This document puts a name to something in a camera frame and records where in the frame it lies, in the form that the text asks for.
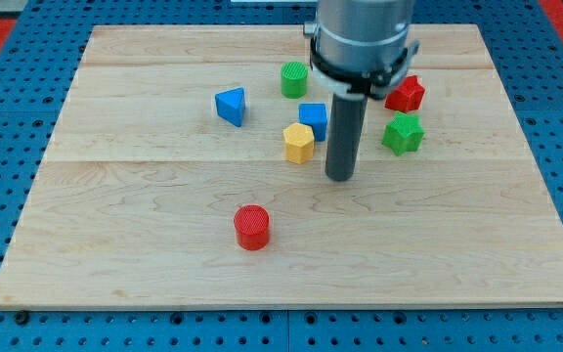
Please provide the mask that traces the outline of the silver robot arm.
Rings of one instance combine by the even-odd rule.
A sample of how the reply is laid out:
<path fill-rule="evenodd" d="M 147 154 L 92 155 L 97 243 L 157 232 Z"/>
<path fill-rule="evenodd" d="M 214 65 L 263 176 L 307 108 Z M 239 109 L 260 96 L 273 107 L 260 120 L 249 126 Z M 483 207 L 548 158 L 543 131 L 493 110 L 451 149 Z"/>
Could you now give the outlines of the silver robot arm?
<path fill-rule="evenodd" d="M 310 68 L 334 95 L 381 100 L 401 85 L 419 42 L 408 42 L 410 0 L 320 0 L 303 25 Z"/>

